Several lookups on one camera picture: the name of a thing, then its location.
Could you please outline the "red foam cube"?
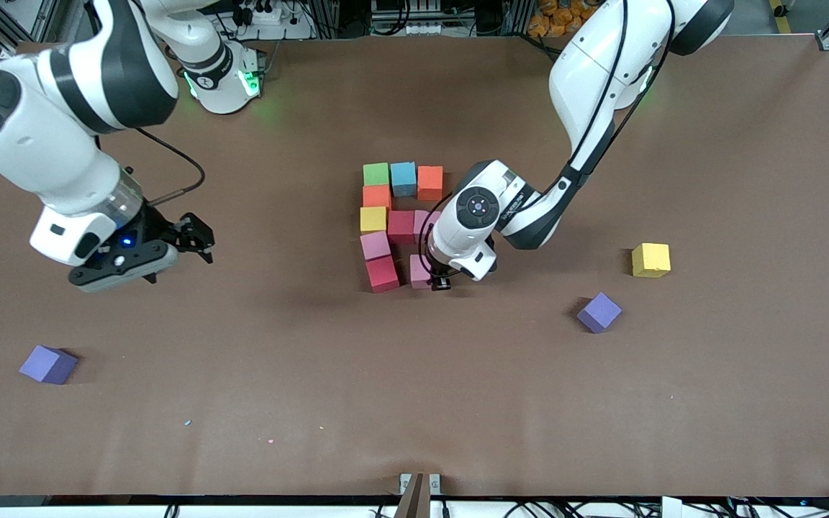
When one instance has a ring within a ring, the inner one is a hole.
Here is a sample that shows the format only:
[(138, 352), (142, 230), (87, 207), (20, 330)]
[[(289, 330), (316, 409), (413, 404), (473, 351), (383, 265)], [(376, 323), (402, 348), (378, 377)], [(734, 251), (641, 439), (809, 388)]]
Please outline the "red foam cube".
[(414, 245), (417, 233), (414, 229), (415, 211), (391, 210), (387, 219), (387, 237), (392, 245)]
[(373, 293), (393, 291), (401, 286), (394, 259), (390, 255), (366, 261), (366, 275)]

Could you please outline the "teal foam cube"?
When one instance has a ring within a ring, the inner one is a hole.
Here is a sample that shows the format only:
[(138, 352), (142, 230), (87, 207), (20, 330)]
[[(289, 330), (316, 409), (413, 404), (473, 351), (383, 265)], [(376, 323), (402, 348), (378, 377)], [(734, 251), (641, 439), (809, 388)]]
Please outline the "teal foam cube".
[(417, 164), (414, 161), (389, 164), (389, 180), (393, 197), (417, 197)]

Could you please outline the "purple foam cube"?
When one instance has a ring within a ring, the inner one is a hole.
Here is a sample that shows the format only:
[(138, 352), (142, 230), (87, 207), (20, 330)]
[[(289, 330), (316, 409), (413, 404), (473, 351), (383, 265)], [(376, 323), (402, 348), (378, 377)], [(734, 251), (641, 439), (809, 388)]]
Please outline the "purple foam cube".
[(576, 318), (590, 332), (599, 334), (599, 332), (604, 332), (611, 327), (620, 314), (622, 314), (620, 306), (612, 301), (608, 295), (599, 292), (580, 309)]
[(62, 386), (71, 377), (78, 358), (64, 350), (36, 345), (19, 368), (19, 373), (37, 383)]

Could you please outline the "brown table cover sheet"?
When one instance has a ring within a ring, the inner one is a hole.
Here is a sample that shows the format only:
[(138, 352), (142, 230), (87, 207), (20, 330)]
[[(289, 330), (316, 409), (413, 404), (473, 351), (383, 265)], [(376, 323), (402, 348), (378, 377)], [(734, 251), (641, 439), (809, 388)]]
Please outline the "brown table cover sheet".
[[(0, 493), (829, 494), (829, 53), (723, 36), (669, 57), (539, 250), (450, 291), (366, 288), (362, 167), (502, 160), (543, 189), (568, 140), (518, 39), (288, 42), (260, 101), (184, 97), (154, 133), (213, 227), (154, 285), (82, 293), (0, 176)], [(643, 242), (671, 272), (632, 275)], [(622, 309), (595, 334), (576, 315)], [(62, 386), (19, 373), (36, 345)], [(193, 421), (184, 426), (186, 420)], [(274, 439), (269, 445), (267, 439)]]

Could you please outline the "pile of orange items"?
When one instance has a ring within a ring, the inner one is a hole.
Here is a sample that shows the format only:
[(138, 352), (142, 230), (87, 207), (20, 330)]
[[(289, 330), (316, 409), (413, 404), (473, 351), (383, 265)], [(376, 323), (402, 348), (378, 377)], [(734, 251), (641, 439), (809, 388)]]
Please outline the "pile of orange items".
[(601, 6), (603, 0), (536, 0), (527, 23), (532, 38), (573, 36)]

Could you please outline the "metal bracket with wooden stick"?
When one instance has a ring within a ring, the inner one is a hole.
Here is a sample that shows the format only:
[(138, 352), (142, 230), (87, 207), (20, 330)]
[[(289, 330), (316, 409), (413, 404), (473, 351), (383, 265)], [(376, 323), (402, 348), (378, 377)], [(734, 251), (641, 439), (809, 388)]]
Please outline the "metal bracket with wooden stick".
[(431, 518), (432, 498), (442, 495), (441, 481), (440, 474), (401, 474), (394, 518)]

